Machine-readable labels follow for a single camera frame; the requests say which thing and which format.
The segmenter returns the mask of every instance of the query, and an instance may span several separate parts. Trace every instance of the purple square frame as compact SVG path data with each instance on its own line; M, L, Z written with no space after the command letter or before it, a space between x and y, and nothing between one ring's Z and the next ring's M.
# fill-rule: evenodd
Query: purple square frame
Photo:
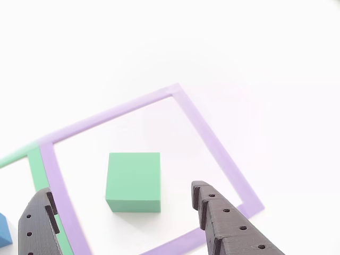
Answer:
M238 206L239 211L246 218L250 218L264 209L262 202L213 133L212 129L181 86L176 83L51 133L0 160L0 167L3 167L26 156L30 149L36 146L40 147L50 188L53 192L67 238L75 255L92 255L92 252L73 209L71 199L67 193L53 144L168 97L173 97L185 112L215 161L219 164L223 173L229 179L233 188L241 198L243 203ZM205 232L200 228L196 228L170 242L147 251L142 255L183 255L205 243Z

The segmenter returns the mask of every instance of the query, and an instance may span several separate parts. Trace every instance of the purple tape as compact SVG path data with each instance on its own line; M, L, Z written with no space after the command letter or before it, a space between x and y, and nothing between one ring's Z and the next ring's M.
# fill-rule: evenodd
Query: purple tape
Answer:
M52 143L60 142L66 138L79 134L85 130L94 128L95 126L113 120L114 118L118 118L124 114L132 112L144 106L153 104L167 97L171 97L171 94L168 93L167 91L168 91L167 88L159 89L157 91L146 94L128 103L113 107L95 116L79 121L70 126L64 127L52 134L42 137L41 139L38 140L38 143L44 144L49 142Z
M84 233L81 229L77 215L72 206L71 199L59 169L53 144L40 145L41 157L44 162L49 186L53 193L58 208L60 219L63 223L67 238L74 254L91 255L90 247L87 244Z
M167 242L157 248L142 253L141 255L181 255L186 254L197 247L206 244L206 232L200 228L181 235L180 237Z
M235 162L233 162L228 152L213 133L207 122L203 119L190 98L186 95L179 84L175 84L137 98L129 103L114 107L96 116L77 122L69 127L65 127L55 133L39 139L41 155L44 161L50 187L55 197L67 238L69 239L70 245L75 255L90 255L91 251L77 220L71 200L68 196L54 153L53 143L62 141L96 125L113 120L114 118L170 96L174 97L182 110L185 112L203 139L207 148L215 158L216 162L218 162L222 171L240 196L243 204L239 206L239 210L244 214L244 216L249 218L264 209L260 199L257 197L250 184L242 175ZM182 255L205 244L205 242L206 239L204 231L197 228L170 242L145 252L143 255Z

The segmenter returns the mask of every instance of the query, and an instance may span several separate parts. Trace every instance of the green block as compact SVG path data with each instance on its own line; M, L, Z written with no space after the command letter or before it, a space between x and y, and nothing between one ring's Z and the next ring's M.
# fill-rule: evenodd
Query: green block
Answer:
M110 153L106 201L113 212L160 212L160 154Z

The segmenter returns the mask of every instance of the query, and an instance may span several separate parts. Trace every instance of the white background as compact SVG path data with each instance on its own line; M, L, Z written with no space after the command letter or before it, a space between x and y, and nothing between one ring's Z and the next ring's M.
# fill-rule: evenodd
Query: white background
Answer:
M336 0L2 0L0 157L179 82L265 204L251 219L258 229L285 254L338 254L339 30ZM240 203L172 99L55 148L94 254L139 254L197 227L193 180ZM115 151L161 152L161 214L109 210ZM34 192L27 159L0 170L14 240L1 255L17 254Z

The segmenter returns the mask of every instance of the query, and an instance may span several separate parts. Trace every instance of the robotic arm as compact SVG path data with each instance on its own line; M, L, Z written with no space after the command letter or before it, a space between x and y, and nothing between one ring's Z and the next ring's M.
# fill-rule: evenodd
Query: robotic arm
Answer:
M192 182L191 196L209 255L284 255L208 183ZM51 190L39 190L19 220L19 255L63 255L56 214Z

